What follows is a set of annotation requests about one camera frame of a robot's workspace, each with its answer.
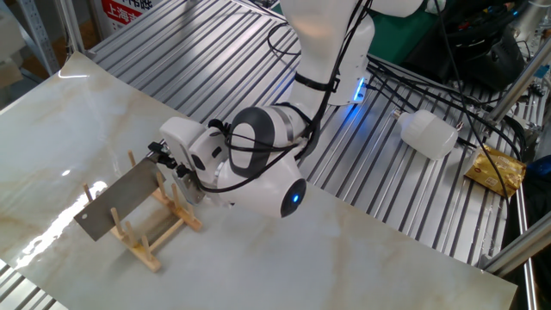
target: wooden stand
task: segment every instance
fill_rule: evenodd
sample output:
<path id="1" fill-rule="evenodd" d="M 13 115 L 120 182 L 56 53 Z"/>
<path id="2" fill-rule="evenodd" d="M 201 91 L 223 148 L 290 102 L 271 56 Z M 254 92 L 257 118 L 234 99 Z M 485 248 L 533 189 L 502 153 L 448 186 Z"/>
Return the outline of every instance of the wooden stand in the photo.
<path id="1" fill-rule="evenodd" d="M 136 161 L 134 160 L 132 151 L 128 151 L 128 157 L 130 158 L 132 167 L 134 167 L 136 165 Z M 153 192 L 152 196 L 165 205 L 176 217 L 179 218 L 179 220 L 167 229 L 161 237 L 155 240 L 152 245 L 149 244 L 149 240 L 145 235 L 141 236 L 141 243 L 138 242 L 130 222 L 125 222 L 125 230 L 121 225 L 121 220 L 119 219 L 119 214 L 117 213 L 116 208 L 111 208 L 111 215 L 113 216 L 113 221 L 115 223 L 115 227 L 111 229 L 111 233 L 113 233 L 113 235 L 120 240 L 120 242 L 122 242 L 135 257 L 137 257 L 153 272 L 157 272 L 161 268 L 161 263 L 152 255 L 152 252 L 155 251 L 155 249 L 157 249 L 164 241 L 166 241 L 166 239 L 168 239 L 180 226 L 185 223 L 196 232 L 199 232 L 202 228 L 202 223 L 195 217 L 193 206 L 187 201 L 184 201 L 187 209 L 183 208 L 180 204 L 176 185 L 173 183 L 171 186 L 173 198 L 170 199 L 164 190 L 161 172 L 157 173 L 157 181 L 158 189 Z M 92 195 L 88 184 L 84 185 L 84 192 L 86 193 L 88 200 L 91 202 Z"/>

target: white plastic bottle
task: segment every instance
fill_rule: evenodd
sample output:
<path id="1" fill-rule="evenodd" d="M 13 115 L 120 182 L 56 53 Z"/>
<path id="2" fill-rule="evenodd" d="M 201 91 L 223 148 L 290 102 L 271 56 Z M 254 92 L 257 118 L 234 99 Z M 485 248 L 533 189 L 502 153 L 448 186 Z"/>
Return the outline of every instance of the white plastic bottle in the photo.
<path id="1" fill-rule="evenodd" d="M 414 114 L 394 110 L 393 116 L 402 126 L 402 140 L 426 157 L 438 160 L 454 148 L 457 130 L 427 110 Z"/>

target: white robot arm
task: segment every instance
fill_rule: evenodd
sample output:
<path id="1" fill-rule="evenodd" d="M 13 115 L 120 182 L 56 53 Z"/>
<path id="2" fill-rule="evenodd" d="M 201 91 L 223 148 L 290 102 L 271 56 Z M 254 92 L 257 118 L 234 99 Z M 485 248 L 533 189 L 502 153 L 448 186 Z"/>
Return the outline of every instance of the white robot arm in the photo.
<path id="1" fill-rule="evenodd" d="M 315 146 L 326 104 L 363 101 L 367 51 L 375 35 L 368 6 L 407 16 L 422 1 L 282 0 L 302 53 L 288 102 L 245 108 L 231 126 L 211 121 L 206 128 L 173 118 L 160 129 L 178 163 L 174 178 L 189 202 L 206 195 L 219 205 L 237 203 L 277 218 L 294 212 L 306 193 L 296 158 Z M 348 52 L 342 53 L 345 41 Z"/>

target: metal sheet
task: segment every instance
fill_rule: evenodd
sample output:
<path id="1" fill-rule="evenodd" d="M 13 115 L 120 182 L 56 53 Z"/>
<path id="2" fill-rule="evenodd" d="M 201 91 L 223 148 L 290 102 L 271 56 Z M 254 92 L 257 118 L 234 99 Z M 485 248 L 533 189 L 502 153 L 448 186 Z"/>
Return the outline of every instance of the metal sheet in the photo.
<path id="1" fill-rule="evenodd" d="M 97 241 L 115 227 L 111 208 L 116 208 L 119 218 L 124 219 L 158 188 L 159 171 L 149 158 L 142 159 L 77 214 L 75 221 Z"/>

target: white marble tabletop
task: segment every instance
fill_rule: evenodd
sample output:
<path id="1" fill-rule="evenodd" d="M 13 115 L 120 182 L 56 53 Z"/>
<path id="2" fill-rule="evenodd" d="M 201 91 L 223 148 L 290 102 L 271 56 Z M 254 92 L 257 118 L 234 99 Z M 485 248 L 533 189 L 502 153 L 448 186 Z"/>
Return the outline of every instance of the white marble tabletop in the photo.
<path id="1" fill-rule="evenodd" d="M 309 185 L 283 220 L 199 206 L 151 273 L 72 219 L 124 174 L 175 110 L 76 54 L 0 112 L 0 258 L 70 310 L 508 309 L 516 286 L 446 257 Z M 168 215 L 153 199 L 129 219 Z"/>

